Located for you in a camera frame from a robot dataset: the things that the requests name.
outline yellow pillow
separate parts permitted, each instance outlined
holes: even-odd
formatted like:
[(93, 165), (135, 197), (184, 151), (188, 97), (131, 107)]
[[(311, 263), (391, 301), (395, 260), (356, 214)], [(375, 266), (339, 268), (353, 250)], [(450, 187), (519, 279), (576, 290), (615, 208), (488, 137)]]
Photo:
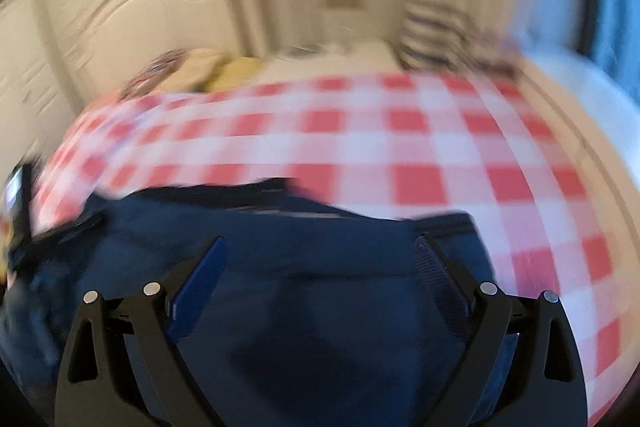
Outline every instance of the yellow pillow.
[(220, 73), (220, 68), (227, 62), (228, 55), (216, 50), (205, 48), (189, 50), (186, 52), (180, 68), (164, 79), (154, 91), (190, 92), (200, 90)]
[(260, 58), (239, 57), (222, 68), (205, 87), (207, 92), (219, 92), (249, 84), (264, 66)]

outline white headboard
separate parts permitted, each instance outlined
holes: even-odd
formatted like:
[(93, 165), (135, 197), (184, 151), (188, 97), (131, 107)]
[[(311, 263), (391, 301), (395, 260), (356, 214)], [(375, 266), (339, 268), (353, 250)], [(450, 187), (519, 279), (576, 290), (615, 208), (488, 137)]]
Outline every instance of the white headboard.
[(67, 56), (87, 102), (119, 89), (172, 49), (260, 58), (270, 52), (262, 0), (98, 0), (73, 34)]

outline bed post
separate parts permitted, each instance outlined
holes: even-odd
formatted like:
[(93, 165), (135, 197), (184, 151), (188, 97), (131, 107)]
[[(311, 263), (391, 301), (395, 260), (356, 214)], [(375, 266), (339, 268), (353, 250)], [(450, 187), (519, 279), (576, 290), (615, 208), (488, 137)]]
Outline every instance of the bed post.
[(255, 57), (265, 58), (271, 51), (262, 0), (242, 0), (242, 12), (248, 27), (250, 48)]

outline red and white checkered tablecloth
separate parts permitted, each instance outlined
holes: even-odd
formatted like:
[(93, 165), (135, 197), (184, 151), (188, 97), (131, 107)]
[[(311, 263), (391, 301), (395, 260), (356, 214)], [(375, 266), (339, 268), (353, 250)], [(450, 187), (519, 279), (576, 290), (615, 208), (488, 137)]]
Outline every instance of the red and white checkered tablecloth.
[(94, 108), (46, 166), (37, 224), (75, 216), (94, 190), (270, 176), (367, 216), (471, 213), (505, 292), (561, 295), (592, 422), (638, 363), (622, 357), (624, 307), (578, 174), (517, 90), (486, 78), (318, 78)]

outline pillow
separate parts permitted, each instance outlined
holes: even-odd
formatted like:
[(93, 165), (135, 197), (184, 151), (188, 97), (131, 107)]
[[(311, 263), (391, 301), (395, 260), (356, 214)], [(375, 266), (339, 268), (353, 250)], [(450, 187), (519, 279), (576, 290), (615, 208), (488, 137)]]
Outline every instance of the pillow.
[(235, 87), (245, 86), (253, 80), (264, 63), (260, 58), (240, 57), (231, 61), (222, 69), (221, 73), (212, 78), (205, 90), (207, 92), (220, 92)]
[(134, 76), (120, 93), (121, 100), (129, 100), (150, 93), (182, 63), (184, 50), (173, 50), (160, 55), (151, 64)]
[(156, 92), (189, 92), (202, 88), (220, 73), (228, 61), (225, 53), (197, 49), (187, 51), (180, 67), (154, 86)]

